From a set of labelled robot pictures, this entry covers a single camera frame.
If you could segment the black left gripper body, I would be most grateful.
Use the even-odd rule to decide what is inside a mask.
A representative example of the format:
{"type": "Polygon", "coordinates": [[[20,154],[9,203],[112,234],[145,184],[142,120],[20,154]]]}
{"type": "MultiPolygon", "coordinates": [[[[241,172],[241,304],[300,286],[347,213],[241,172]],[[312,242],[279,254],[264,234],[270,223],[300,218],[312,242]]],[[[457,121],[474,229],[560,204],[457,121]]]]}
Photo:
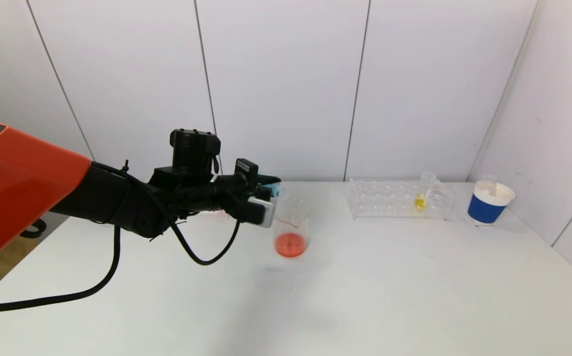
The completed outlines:
{"type": "Polygon", "coordinates": [[[216,191],[235,198],[252,196],[259,186],[258,173],[259,165],[247,159],[237,159],[234,173],[215,178],[216,191]]]}

